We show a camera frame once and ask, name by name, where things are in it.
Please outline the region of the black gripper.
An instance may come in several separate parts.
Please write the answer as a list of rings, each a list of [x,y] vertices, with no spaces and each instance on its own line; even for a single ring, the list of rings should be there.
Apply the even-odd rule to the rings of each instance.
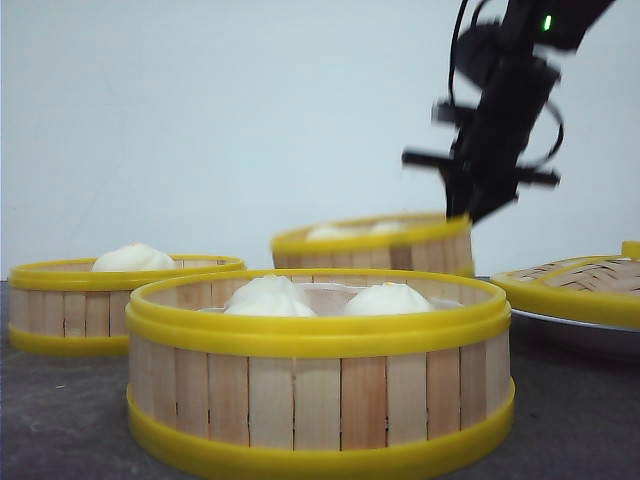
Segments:
[[[447,217],[467,216],[473,225],[516,201],[521,183],[558,185],[559,175],[542,169],[545,160],[520,166],[518,159],[559,77],[539,58],[501,61],[477,107],[440,104],[435,109],[436,118],[459,128],[452,152],[441,156],[406,149],[402,164],[438,170]]]

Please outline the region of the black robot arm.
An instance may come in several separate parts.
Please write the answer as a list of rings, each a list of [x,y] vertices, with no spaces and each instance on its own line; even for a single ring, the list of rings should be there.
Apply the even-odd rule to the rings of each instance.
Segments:
[[[452,33],[448,77],[461,74],[480,90],[476,106],[450,93],[433,106],[432,118],[455,126],[448,155],[406,149],[406,166],[435,169],[445,187],[446,216],[476,223],[518,198],[520,184],[556,186],[559,175],[544,170],[560,149],[559,131],[548,153],[521,164],[542,110],[564,124],[550,94],[560,71],[536,55],[538,47],[576,52],[587,31],[609,9],[608,1],[510,1],[501,19],[482,22],[475,7],[469,24],[462,2]]]

